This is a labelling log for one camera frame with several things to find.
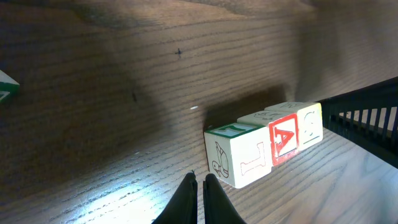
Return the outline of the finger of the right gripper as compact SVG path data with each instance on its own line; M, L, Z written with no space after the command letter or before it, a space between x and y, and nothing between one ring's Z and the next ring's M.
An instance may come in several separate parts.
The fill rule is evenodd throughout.
M397 78L319 101L323 127L397 167Z

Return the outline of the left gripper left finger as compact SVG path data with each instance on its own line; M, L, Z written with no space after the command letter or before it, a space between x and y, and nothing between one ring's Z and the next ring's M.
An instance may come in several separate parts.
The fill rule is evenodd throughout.
M186 174L162 213L153 224L197 224L198 184L194 172Z

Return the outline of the red letter A block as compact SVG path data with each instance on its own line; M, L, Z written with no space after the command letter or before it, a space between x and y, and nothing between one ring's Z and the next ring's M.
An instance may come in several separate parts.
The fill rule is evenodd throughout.
M283 164L299 153L298 116L293 112L258 111L237 119L238 123L260 124L268 128L273 166Z

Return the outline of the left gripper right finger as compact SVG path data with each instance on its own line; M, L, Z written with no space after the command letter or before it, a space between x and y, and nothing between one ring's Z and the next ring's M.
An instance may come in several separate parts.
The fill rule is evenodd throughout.
M214 174L203 182L203 204L206 224L246 224Z

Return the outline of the white block green edge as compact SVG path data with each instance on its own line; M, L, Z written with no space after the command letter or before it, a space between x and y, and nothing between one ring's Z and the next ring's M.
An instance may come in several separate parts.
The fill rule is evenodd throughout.
M1 103L8 100L10 97L15 95L20 88L20 84L16 82L9 75L0 71L0 92L1 92Z

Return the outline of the white and yellow block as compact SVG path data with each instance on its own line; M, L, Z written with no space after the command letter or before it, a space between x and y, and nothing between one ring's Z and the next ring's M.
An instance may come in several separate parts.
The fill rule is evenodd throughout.
M304 151L323 139L322 107L314 102L284 102L265 110L295 113L298 118L299 149Z

